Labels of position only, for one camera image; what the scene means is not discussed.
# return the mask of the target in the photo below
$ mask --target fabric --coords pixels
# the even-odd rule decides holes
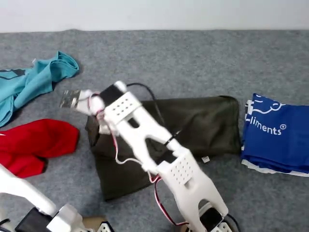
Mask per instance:
[[[253,95],[248,101],[242,158],[259,168],[309,173],[309,106]]]
[[[251,100],[247,100],[247,103],[245,104],[245,119],[248,117],[248,106],[252,105],[252,101]],[[244,143],[244,139],[245,139],[245,133],[246,133],[246,129],[248,127],[248,121],[245,122],[245,127],[244,127],[244,132],[243,132],[243,143]],[[275,170],[269,169],[269,168],[260,168],[257,165],[254,165],[253,163],[250,163],[249,161],[243,159],[241,161],[241,164],[247,166],[249,169],[254,169],[260,173],[265,173],[265,174],[275,174],[275,173],[282,173],[282,172],[277,172]],[[289,173],[283,173],[283,174],[288,174],[288,175],[296,175],[296,176],[302,176],[302,177],[309,177],[309,174],[307,173],[301,173],[301,172],[295,172],[295,171],[291,171]]]
[[[0,131],[0,163],[14,175],[38,175],[46,168],[46,158],[75,151],[79,130],[67,122],[41,119]]]
[[[260,173],[265,173],[265,174],[282,173],[282,172],[277,172],[277,171],[269,169],[269,168],[260,168],[259,166],[256,166],[256,165],[250,163],[249,161],[247,161],[245,159],[243,159],[241,161],[241,164],[247,166],[247,168],[249,168],[249,169],[256,170],[256,171],[258,171]],[[295,171],[291,171],[289,173],[282,173],[282,174],[296,175],[296,176],[302,176],[302,177],[309,177],[308,173],[301,173],[301,172],[295,172]]]
[[[145,109],[159,123],[160,119],[153,101],[142,102]],[[158,100],[158,106],[165,120],[165,126],[173,134],[181,131],[176,139],[201,160],[204,156],[224,153],[239,154],[238,130],[239,105],[228,96]],[[110,135],[98,133],[98,123],[89,117],[86,125],[91,151],[95,156],[96,168],[106,200],[135,192],[150,184],[148,175],[139,164],[115,162],[115,149]],[[119,160],[133,158],[133,152],[126,142],[118,137]],[[160,163],[169,157],[169,151],[154,141],[146,140],[150,156]]]
[[[0,127],[31,99],[53,91],[52,82],[73,77],[78,70],[77,62],[60,51],[51,59],[36,61],[33,68],[0,70]]]

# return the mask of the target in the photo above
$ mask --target dark green bag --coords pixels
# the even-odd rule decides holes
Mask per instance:
[[[142,102],[145,109],[159,122],[153,101]],[[165,121],[165,127],[172,133],[180,131],[176,139],[201,160],[204,156],[225,153],[240,153],[238,129],[239,104],[229,96],[158,100],[157,104]],[[98,133],[98,122],[88,117],[88,131],[91,151],[96,161],[101,188],[106,200],[121,197],[150,185],[148,175],[135,162],[119,165],[115,162],[112,137]],[[119,160],[134,158],[131,148],[117,138]],[[149,154],[155,160],[162,160],[168,151],[165,146],[146,140]]]

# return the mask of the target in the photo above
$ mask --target light blue shirt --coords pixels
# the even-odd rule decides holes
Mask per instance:
[[[52,82],[73,77],[78,70],[77,62],[60,51],[51,59],[36,61],[33,68],[0,70],[0,127],[28,101],[53,91]]]

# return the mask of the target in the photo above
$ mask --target white plastic part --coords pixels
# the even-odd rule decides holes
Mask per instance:
[[[107,223],[102,223],[98,229],[98,232],[112,232]]]
[[[20,179],[9,172],[0,164],[0,193],[24,197],[32,203],[40,212],[54,216],[57,212],[56,205],[32,184],[24,179]]]
[[[114,86],[116,86],[121,92],[127,92],[126,84],[122,81],[116,81]]]
[[[157,170],[163,181],[172,191],[179,211],[194,232],[204,232],[205,227],[199,220],[198,204],[206,200],[215,207],[224,218],[228,209],[212,180],[206,176],[191,152],[182,148],[178,158],[171,164],[162,162]]]
[[[218,228],[215,230],[212,230],[213,232],[233,232],[232,229],[229,227],[229,225],[226,222],[221,222]]]
[[[130,92],[125,93],[106,107],[104,114],[104,120],[117,129],[131,146],[135,157],[143,163],[143,170],[157,174],[157,164],[149,155],[145,139],[151,138],[164,144],[172,136],[168,130],[160,126]],[[138,128],[134,128],[128,123],[131,118],[139,124]],[[169,147],[177,149],[181,146],[176,140],[173,140]]]
[[[83,218],[70,204],[63,206],[47,225],[51,232],[93,232],[83,225]]]

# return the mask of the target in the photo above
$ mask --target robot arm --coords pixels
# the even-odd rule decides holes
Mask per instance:
[[[223,222],[228,213],[223,199],[210,178],[201,171],[190,150],[181,146],[166,128],[151,117],[135,96],[127,91],[124,83],[116,82],[101,93],[90,90],[66,91],[60,107],[76,108],[86,115],[96,115],[100,133],[122,136],[131,146],[142,169],[160,176],[166,183],[189,229],[194,232],[232,231]],[[139,126],[132,127],[131,120]],[[166,144],[175,160],[171,163],[163,161],[157,165],[149,155],[146,138]],[[2,165],[0,179],[0,194],[21,196],[36,206],[16,227],[16,231],[93,232],[84,227],[82,217],[74,207],[67,204],[58,211],[55,204],[29,182],[17,178]],[[203,200],[208,203],[199,208],[199,203]],[[0,208],[0,223],[5,219]],[[0,226],[9,232],[14,231],[9,222]],[[98,231],[113,232],[105,222]]]
[[[81,91],[79,99],[85,98],[85,93]],[[188,228],[195,232],[222,231],[219,227],[228,209],[215,185],[202,172],[190,150],[181,146],[166,128],[152,118],[126,85],[118,81],[99,94],[88,92],[88,96],[90,101],[87,104],[78,100],[80,103],[75,104],[76,110],[96,115],[100,133],[119,134],[132,148],[142,169],[162,178],[173,193]],[[138,124],[137,128],[131,126],[132,120]],[[157,165],[149,155],[146,138],[162,144],[168,141],[167,148],[173,152],[175,161],[163,161]],[[203,200],[208,203],[199,209],[198,205]]]

